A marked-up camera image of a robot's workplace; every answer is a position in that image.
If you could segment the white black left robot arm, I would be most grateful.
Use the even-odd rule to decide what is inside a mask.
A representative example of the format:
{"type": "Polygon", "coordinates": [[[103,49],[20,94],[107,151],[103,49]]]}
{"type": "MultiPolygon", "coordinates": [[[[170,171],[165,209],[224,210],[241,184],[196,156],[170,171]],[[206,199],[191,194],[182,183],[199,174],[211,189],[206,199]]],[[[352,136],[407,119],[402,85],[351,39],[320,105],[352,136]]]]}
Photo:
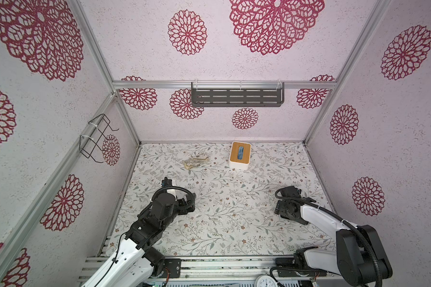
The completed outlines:
{"type": "Polygon", "coordinates": [[[129,230],[120,235],[113,255],[83,285],[85,287],[138,287],[165,269],[165,256],[153,245],[179,215],[194,212],[196,194],[164,180],[151,202],[129,230]]]}

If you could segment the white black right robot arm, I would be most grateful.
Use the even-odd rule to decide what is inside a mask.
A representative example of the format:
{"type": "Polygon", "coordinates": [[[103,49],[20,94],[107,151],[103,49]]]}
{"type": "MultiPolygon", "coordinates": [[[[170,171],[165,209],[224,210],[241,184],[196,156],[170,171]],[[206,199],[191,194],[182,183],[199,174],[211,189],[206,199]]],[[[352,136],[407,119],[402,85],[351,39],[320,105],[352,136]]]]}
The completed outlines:
{"type": "Polygon", "coordinates": [[[287,271],[300,276],[332,273],[341,276],[352,287],[366,287],[370,283],[380,287],[385,279],[393,276],[375,228],[349,222],[301,194],[302,191],[294,186],[277,190],[275,214],[305,226],[316,226],[335,242],[336,250],[317,246],[302,248],[293,258],[278,259],[272,271],[287,271]]]}

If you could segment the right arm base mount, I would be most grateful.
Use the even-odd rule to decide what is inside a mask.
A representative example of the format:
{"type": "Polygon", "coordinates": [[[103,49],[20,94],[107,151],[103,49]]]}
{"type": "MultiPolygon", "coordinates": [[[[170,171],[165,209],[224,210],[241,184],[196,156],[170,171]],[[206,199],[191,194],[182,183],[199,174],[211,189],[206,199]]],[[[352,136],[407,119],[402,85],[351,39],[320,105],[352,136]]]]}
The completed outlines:
{"type": "Polygon", "coordinates": [[[310,267],[305,260],[305,251],[310,249],[316,249],[316,247],[298,249],[291,257],[276,258],[275,265],[278,267],[278,275],[280,277],[315,277],[319,275],[318,269],[310,267]]]}

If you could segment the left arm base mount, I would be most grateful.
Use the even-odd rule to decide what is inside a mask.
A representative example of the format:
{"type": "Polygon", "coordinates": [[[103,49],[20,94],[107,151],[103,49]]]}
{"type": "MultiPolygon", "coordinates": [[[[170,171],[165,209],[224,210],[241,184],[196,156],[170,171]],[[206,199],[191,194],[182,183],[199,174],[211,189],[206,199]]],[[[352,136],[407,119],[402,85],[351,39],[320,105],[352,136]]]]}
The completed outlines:
{"type": "Polygon", "coordinates": [[[152,263],[150,279],[177,279],[181,275],[182,259],[165,258],[158,263],[152,263]]]}

